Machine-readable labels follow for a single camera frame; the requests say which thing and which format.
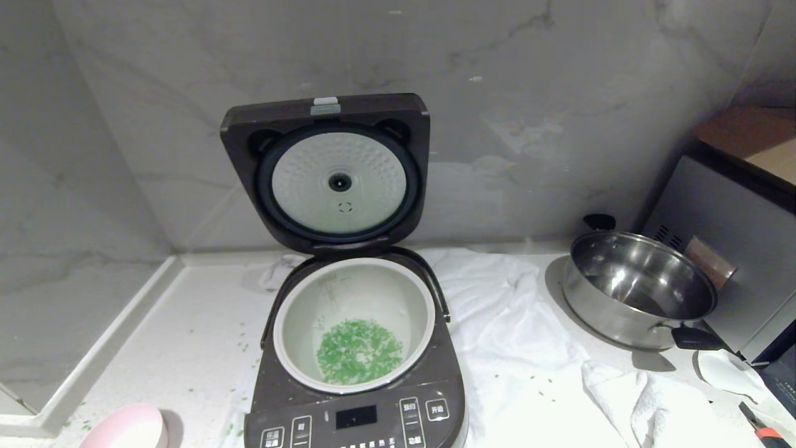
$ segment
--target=white countertop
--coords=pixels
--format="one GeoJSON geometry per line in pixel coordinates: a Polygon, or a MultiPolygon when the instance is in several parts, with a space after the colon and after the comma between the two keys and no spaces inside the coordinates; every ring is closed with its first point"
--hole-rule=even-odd
{"type": "MultiPolygon", "coordinates": [[[[527,245],[502,246],[499,250],[529,252],[527,245]]],[[[551,246],[534,247],[531,252],[540,268],[539,285],[548,286],[540,288],[540,294],[592,359],[623,371],[660,371],[696,387],[713,401],[717,416],[732,422],[738,436],[747,439],[750,447],[762,446],[738,411],[743,397],[703,382],[695,372],[696,352],[679,348],[659,354],[633,352],[607,343],[573,320],[560,294],[558,282],[565,250],[551,246]]],[[[215,448],[231,430],[230,409],[240,407],[239,400],[248,399],[239,389],[251,387],[247,382],[259,364],[259,338],[275,297],[261,281],[283,253],[184,257],[186,267],[109,364],[59,438],[0,437],[0,446],[78,446],[89,427],[114,410],[144,402],[164,411],[170,448],[215,448]]],[[[777,419],[786,427],[794,427],[793,419],[773,395],[753,409],[764,419],[777,419]]]]}

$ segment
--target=pot handle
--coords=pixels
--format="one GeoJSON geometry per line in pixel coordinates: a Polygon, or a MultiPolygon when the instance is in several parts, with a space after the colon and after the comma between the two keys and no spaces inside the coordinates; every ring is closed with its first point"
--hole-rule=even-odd
{"type": "Polygon", "coordinates": [[[616,218],[609,214],[587,214],[583,222],[593,230],[613,230],[616,228],[616,218]]]}
{"type": "Polygon", "coordinates": [[[672,328],[672,338],[679,348],[685,350],[720,350],[724,348],[724,341],[718,336],[685,325],[672,328]]]}

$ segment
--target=green rice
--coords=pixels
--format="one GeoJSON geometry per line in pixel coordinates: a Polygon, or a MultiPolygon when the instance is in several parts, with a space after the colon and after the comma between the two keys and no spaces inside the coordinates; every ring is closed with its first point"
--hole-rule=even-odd
{"type": "Polygon", "coordinates": [[[316,352],[323,380],[347,386],[387,375],[404,360],[404,346],[374,320],[344,320],[323,335],[316,352]]]}

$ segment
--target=digital display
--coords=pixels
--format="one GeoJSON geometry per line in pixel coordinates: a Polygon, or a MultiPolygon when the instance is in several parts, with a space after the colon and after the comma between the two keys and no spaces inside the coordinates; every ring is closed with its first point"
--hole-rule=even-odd
{"type": "Polygon", "coordinates": [[[337,415],[338,429],[353,428],[376,422],[376,406],[356,407],[339,411],[337,415]]]}

